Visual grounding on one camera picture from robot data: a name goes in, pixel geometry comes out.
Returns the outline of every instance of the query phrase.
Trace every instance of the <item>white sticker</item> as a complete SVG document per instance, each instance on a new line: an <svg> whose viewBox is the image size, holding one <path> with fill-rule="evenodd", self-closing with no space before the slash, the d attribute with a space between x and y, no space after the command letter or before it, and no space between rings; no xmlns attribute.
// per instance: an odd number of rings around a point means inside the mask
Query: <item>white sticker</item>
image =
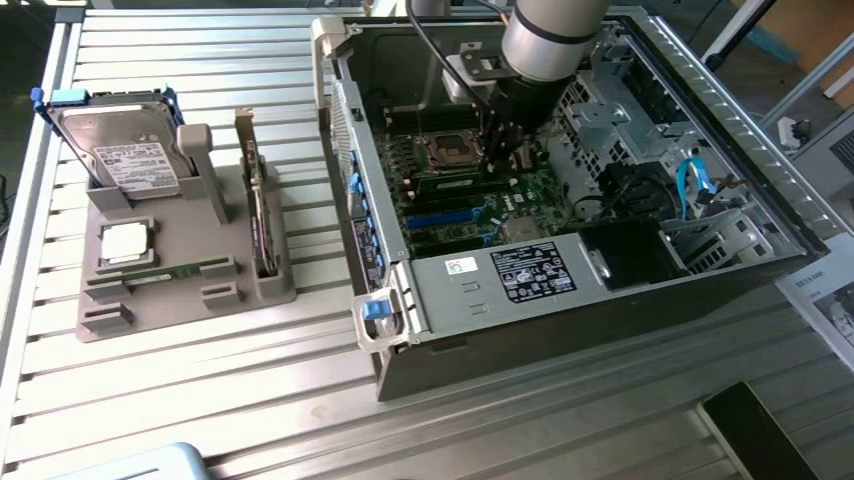
<svg viewBox="0 0 854 480"><path fill-rule="evenodd" d="M165 280L172 280L172 275L168 273L164 273L161 275L152 275L150 277L137 278L134 280L128 280L124 282L124 284L128 286L144 285L146 283L164 282Z"/></svg>
<svg viewBox="0 0 854 480"><path fill-rule="evenodd" d="M177 186L174 170L160 143L94 147L94 154L122 191Z"/></svg>
<svg viewBox="0 0 854 480"><path fill-rule="evenodd" d="M444 266L448 269L448 275L456 275L457 273L473 272L477 270L477 263L475 257L457 258L455 260L447 260Z"/></svg>
<svg viewBox="0 0 854 480"><path fill-rule="evenodd" d="M436 185L436 190L441 190L443 188L456 188L456 187L467 187L475 183L473 180L457 180L455 182L440 183Z"/></svg>

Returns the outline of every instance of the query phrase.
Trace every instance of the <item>hard drive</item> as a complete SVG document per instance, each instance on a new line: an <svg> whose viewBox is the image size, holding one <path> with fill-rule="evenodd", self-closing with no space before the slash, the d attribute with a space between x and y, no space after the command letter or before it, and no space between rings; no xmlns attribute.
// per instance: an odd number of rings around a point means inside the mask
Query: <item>hard drive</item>
<svg viewBox="0 0 854 480"><path fill-rule="evenodd" d="M130 200L178 193L177 179L193 176L192 160L177 149L182 124L170 89L141 93L57 90L36 111L65 139L93 187L117 186Z"/></svg>
<svg viewBox="0 0 854 480"><path fill-rule="evenodd" d="M243 182L248 196L249 216L252 224L252 254L255 256L255 268L259 275L276 276L279 262L273 253L272 236L269 233L269 209L267 208L267 167L264 157L257 151L255 128L252 126L252 111L248 108L235 110L235 129L240 140L240 167L243 168Z"/></svg>

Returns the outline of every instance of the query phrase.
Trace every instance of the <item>aluminum rail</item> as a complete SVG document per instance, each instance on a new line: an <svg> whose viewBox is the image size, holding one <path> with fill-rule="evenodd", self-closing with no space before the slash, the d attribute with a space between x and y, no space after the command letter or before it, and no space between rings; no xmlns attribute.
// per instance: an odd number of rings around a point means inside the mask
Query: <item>aluminum rail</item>
<svg viewBox="0 0 854 480"><path fill-rule="evenodd" d="M822 478L850 476L854 377L774 289L676 328L375 401L312 106L308 25L325 12L94 10L56 27L42 85L168 82L186 121L212 127L217 165L237 162L233 107L255 107L300 297L78 343L85 172L36 121L0 278L13 300L4 479L42 479L176 441L198 448L216 478L732 479L694 406L738 380Z"/></svg>

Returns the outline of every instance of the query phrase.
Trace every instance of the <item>power supply label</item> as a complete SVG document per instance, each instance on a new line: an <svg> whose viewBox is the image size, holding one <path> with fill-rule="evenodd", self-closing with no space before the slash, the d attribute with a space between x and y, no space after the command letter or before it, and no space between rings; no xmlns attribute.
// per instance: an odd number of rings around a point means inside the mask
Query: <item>power supply label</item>
<svg viewBox="0 0 854 480"><path fill-rule="evenodd" d="M552 242L503 250L491 255L511 302L523 303L576 289Z"/></svg>

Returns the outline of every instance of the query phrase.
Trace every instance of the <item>blue pcie slot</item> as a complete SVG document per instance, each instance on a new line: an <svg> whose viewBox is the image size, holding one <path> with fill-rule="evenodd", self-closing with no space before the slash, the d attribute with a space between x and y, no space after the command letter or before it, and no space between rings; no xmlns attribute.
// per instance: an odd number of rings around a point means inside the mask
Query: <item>blue pcie slot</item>
<svg viewBox="0 0 854 480"><path fill-rule="evenodd" d="M471 210L460 210L457 212L407 217L405 228L415 230L419 228L453 225L456 223L476 222L480 218L480 212L483 212L483 209L484 207L475 207Z"/></svg>

